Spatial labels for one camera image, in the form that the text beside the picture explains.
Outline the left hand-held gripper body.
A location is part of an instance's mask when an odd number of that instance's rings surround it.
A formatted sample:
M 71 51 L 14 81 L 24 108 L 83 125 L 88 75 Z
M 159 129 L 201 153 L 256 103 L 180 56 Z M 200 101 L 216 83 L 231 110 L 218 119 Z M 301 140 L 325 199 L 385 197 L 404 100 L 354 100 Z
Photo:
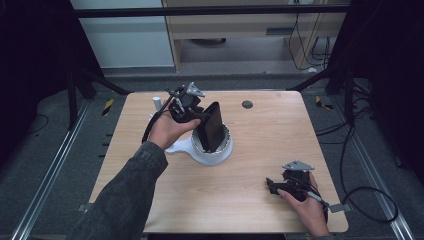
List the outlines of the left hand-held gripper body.
M 205 96 L 193 82 L 188 85 L 182 85 L 174 91 L 169 92 L 171 103 L 169 112 L 172 118 L 178 123 L 186 123 L 196 117 L 196 113 L 203 113 L 204 108 L 199 106 L 201 97 Z

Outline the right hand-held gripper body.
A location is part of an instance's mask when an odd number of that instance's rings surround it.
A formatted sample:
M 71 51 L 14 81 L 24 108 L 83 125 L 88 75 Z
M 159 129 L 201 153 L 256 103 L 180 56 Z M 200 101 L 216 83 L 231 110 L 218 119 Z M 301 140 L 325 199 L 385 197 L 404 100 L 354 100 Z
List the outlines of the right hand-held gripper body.
M 309 172 L 314 170 L 313 166 L 294 160 L 283 165 L 283 179 L 286 181 L 287 189 L 296 200 L 306 200 L 305 194 L 311 189 Z

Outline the black wallet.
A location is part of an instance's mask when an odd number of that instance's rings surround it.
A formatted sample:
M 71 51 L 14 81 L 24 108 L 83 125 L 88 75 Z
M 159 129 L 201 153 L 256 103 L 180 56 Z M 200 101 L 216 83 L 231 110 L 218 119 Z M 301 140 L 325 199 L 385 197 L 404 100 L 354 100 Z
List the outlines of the black wallet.
M 225 138 L 220 104 L 213 102 L 205 109 L 206 118 L 195 129 L 204 152 L 215 152 Z

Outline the white bowl with silver rim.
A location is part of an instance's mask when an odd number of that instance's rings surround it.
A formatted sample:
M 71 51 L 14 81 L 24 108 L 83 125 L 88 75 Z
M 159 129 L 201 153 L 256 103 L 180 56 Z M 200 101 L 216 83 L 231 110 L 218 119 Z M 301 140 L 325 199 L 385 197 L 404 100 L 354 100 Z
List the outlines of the white bowl with silver rim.
M 191 136 L 191 142 L 192 142 L 194 149 L 197 150 L 198 152 L 200 152 L 202 154 L 206 154 L 206 155 L 211 155 L 212 153 L 219 154 L 219 153 L 223 152 L 227 148 L 227 145 L 229 144 L 229 141 L 230 141 L 230 130 L 225 124 L 222 124 L 222 129 L 223 129 L 223 133 L 224 133 L 224 138 L 214 152 L 212 152 L 211 150 L 205 150 L 203 148 L 202 144 L 201 144 L 201 141 L 200 141 L 200 138 L 199 138 L 197 132 L 193 131 L 192 136 Z

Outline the white key holder stand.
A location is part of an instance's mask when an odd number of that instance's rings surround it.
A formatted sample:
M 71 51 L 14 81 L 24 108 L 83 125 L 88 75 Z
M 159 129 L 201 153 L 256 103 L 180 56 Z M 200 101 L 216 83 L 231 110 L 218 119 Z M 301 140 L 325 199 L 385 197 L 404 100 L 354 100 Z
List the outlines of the white key holder stand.
M 153 100 L 155 105 L 158 107 L 160 98 L 154 97 Z M 145 133 L 142 137 L 142 142 L 147 141 L 147 138 L 150 134 L 153 124 L 157 121 L 157 119 L 161 116 L 161 114 L 164 112 L 169 112 L 168 107 L 170 103 L 171 103 L 171 97 L 169 97 L 168 100 L 161 107 L 157 108 L 157 112 L 154 115 L 150 116 L 148 126 L 146 127 Z M 195 150 L 191 142 L 191 136 L 193 131 L 195 131 L 195 129 L 190 132 L 189 137 L 183 140 L 177 140 L 172 146 L 166 149 L 165 152 L 171 155 L 185 153 L 189 155 L 195 162 L 206 165 L 206 166 L 214 166 L 214 165 L 220 164 L 231 155 L 231 152 L 233 150 L 233 140 L 231 138 L 231 135 L 230 135 L 230 141 L 229 141 L 229 144 L 227 145 L 227 148 L 219 154 L 212 153 L 211 155 L 206 155 Z

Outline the person's right hand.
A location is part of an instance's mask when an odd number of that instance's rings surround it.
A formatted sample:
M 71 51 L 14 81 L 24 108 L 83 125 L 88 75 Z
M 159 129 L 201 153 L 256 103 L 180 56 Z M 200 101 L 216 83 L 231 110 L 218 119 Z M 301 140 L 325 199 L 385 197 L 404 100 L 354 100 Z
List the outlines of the person's right hand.
M 303 202 L 300 202 L 284 190 L 278 189 L 277 192 L 296 212 L 300 222 L 313 240 L 331 236 L 319 201 L 308 196 Z

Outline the person's left hand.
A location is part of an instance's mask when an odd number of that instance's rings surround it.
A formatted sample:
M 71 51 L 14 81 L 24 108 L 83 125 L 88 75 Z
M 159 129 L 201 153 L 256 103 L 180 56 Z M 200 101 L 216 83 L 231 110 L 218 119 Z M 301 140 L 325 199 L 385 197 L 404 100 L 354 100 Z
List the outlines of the person's left hand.
M 153 124 L 147 138 L 149 142 L 156 144 L 162 150 L 172 146 L 183 134 L 194 130 L 201 121 L 193 119 L 186 123 L 176 122 L 169 112 L 164 112 Z

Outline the yellow-black tape strip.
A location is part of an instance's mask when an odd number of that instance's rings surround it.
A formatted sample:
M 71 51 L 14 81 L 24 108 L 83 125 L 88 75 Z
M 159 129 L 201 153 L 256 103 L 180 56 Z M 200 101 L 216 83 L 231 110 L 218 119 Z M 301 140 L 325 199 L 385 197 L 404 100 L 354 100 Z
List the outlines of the yellow-black tape strip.
M 106 101 L 105 106 L 104 106 L 103 111 L 102 111 L 102 114 L 101 114 L 102 116 L 108 115 L 108 113 L 110 112 L 110 109 L 113 105 L 113 102 L 114 102 L 114 99 L 108 99 Z
M 319 96 L 315 96 L 315 104 L 316 106 L 327 109 L 327 110 L 334 109 L 331 104 L 324 104 Z

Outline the white cabinet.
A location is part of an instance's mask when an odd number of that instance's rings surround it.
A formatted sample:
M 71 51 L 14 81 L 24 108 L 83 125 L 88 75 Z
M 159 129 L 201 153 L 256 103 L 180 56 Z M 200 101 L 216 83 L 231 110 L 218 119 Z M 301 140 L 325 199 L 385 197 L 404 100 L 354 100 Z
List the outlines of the white cabinet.
M 155 8 L 161 0 L 71 0 L 75 10 Z M 173 67 L 164 17 L 81 18 L 102 69 Z

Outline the light wooden desk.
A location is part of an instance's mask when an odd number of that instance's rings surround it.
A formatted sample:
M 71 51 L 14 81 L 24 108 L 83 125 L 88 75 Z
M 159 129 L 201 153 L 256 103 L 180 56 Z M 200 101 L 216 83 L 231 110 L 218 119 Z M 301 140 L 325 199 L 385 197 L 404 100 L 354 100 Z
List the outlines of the light wooden desk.
M 350 0 L 161 0 L 165 7 L 324 5 L 348 4 Z M 283 37 L 295 66 L 312 63 L 313 44 L 318 38 L 336 37 L 346 14 L 291 13 L 247 15 L 169 16 L 168 32 L 173 40 L 174 60 L 179 61 L 181 43 L 188 39 L 238 37 Z

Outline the black crossbar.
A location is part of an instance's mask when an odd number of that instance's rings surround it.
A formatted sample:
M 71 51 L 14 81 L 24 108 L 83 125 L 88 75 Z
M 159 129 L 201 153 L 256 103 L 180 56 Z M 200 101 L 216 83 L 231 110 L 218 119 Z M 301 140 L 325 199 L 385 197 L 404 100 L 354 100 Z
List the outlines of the black crossbar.
M 341 12 L 348 12 L 349 9 L 350 9 L 349 4 L 249 5 L 249 6 L 85 9 L 85 10 L 73 10 L 71 14 L 75 15 L 78 18 L 107 18 L 107 17 L 291 14 L 291 13 L 341 13 Z

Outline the black metal stand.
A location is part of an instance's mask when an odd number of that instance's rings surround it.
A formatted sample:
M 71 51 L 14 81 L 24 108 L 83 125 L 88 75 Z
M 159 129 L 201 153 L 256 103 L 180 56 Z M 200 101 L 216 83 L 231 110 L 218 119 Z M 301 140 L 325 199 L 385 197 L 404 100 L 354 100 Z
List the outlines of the black metal stand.
M 353 113 L 353 71 L 348 63 L 336 63 L 327 69 L 313 75 L 304 82 L 288 88 L 288 91 L 301 92 L 308 86 L 328 78 L 329 81 L 325 87 L 327 94 L 333 95 L 344 88 L 344 117 L 350 126 L 354 125 Z
M 92 83 L 96 82 L 119 95 L 130 94 L 129 90 L 121 88 L 118 85 L 108 81 L 103 75 L 99 66 L 86 67 L 70 64 L 66 68 L 65 73 L 68 92 L 69 130 L 71 130 L 76 125 L 78 120 L 76 96 L 77 90 L 80 91 L 84 99 L 94 99 L 97 95 L 97 92 Z

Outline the black curtain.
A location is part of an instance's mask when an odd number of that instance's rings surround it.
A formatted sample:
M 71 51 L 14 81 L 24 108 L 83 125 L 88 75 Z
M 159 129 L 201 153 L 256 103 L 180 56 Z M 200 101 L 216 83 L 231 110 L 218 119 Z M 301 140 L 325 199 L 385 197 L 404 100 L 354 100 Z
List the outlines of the black curtain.
M 102 70 L 71 0 L 0 0 L 0 169 L 71 70 Z
M 371 103 L 402 164 L 424 186 L 424 0 L 351 0 L 331 64 L 371 83 Z

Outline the aluminium floor rail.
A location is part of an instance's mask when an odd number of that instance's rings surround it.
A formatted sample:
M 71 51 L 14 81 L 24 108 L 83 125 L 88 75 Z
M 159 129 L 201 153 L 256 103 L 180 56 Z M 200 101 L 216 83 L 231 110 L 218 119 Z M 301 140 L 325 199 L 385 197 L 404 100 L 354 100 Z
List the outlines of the aluminium floor rail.
M 56 179 L 65 163 L 68 154 L 80 132 L 80 129 L 86 119 L 91 100 L 83 100 L 77 113 L 77 119 L 72 128 L 70 128 L 61 142 L 42 182 L 40 183 L 30 205 L 21 218 L 19 224 L 13 231 L 10 240 L 27 240 L 34 224 L 36 223 L 41 210 L 54 186 Z
M 400 208 L 393 201 L 389 201 L 389 199 L 384 196 L 384 193 L 389 196 L 392 196 L 392 194 L 389 191 L 387 184 L 378 173 L 375 165 L 372 163 L 360 136 L 354 131 L 351 132 L 350 136 L 351 138 L 349 143 L 352 145 L 353 151 L 357 155 L 358 161 L 361 164 L 367 180 L 373 188 L 381 190 L 381 193 L 377 193 L 376 197 L 385 214 L 385 218 L 387 220 L 391 220 L 390 226 L 395 236 L 398 240 L 416 240 Z

